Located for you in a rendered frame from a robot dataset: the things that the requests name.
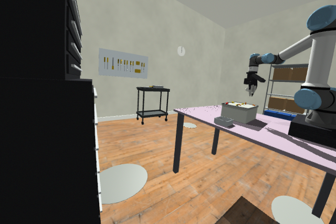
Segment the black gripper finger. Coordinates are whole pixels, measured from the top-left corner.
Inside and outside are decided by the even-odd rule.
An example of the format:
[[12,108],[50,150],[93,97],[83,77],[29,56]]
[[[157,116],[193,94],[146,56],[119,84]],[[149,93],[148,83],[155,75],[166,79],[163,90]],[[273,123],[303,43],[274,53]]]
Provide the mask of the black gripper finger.
[[246,88],[246,91],[249,92],[249,96],[251,96],[252,88],[253,88],[253,86],[252,86],[252,83],[250,81],[248,88]]
[[257,84],[254,86],[254,85],[252,85],[253,86],[253,88],[252,88],[252,94],[251,94],[251,96],[253,96],[254,95],[254,93],[255,93],[255,91],[256,91],[256,89],[257,89]]

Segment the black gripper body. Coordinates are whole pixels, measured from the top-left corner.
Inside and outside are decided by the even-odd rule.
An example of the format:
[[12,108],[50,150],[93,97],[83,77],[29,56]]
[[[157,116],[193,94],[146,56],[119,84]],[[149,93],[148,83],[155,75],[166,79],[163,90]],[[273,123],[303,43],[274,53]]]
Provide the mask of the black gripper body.
[[[251,73],[250,73],[251,72]],[[247,72],[246,74],[247,74],[247,78],[244,78],[244,84],[249,84],[250,83],[250,81],[251,81],[251,83],[252,83],[252,85],[256,85],[257,84],[257,79],[255,79],[254,77],[252,77],[251,75],[252,74],[256,74],[257,73],[257,71],[249,71],[249,72]]]

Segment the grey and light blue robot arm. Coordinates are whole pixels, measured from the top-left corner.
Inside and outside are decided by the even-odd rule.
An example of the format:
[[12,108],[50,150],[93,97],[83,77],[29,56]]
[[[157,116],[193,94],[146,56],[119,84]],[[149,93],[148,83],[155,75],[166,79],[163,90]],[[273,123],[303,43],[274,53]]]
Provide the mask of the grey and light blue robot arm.
[[297,106],[311,110],[305,119],[307,123],[336,129],[336,88],[327,84],[336,43],[336,5],[315,10],[307,20],[307,28],[309,36],[277,55],[250,55],[248,71],[258,71],[260,64],[283,64],[312,47],[306,81],[295,93],[294,101]]

